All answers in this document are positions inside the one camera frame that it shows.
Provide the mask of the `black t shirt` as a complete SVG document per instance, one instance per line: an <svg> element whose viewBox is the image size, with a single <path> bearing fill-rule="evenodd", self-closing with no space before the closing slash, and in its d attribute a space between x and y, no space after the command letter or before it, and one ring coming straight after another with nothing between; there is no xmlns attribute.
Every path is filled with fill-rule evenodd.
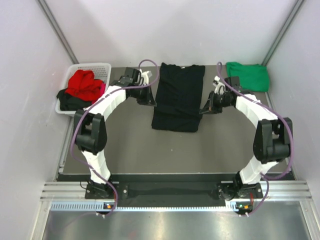
<svg viewBox="0 0 320 240"><path fill-rule="evenodd" d="M203 84L206 67L181 67L162 63L151 127L154 130L195 133L202 115Z"/></svg>

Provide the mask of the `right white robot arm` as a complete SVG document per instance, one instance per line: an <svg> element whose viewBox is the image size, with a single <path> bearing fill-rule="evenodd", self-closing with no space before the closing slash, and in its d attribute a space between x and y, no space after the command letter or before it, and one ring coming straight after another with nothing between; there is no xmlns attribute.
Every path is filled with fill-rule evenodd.
<svg viewBox="0 0 320 240"><path fill-rule="evenodd" d="M242 88L237 76L225 80L215 76L213 85L215 89L209 93L207 102L199 113L220 114L224 108L234 107L255 127L252 158L236 173L232 183L217 185L220 199L230 201L234 198L246 198L258 192L261 178L272 167L290 157L293 123L288 117L277 116L253 93Z"/></svg>

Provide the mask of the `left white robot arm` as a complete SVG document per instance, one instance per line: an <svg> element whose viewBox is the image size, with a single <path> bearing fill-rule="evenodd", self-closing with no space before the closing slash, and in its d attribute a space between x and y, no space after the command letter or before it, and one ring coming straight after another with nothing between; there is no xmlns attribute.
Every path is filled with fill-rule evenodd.
<svg viewBox="0 0 320 240"><path fill-rule="evenodd" d="M77 110L71 148L78 147L90 170L86 186L86 199L112 199L116 197L111 184L111 172L105 157L107 144L106 120L128 98L135 98L139 105L155 107L150 78L152 72L127 67L124 75L114 80L106 92L92 106Z"/></svg>

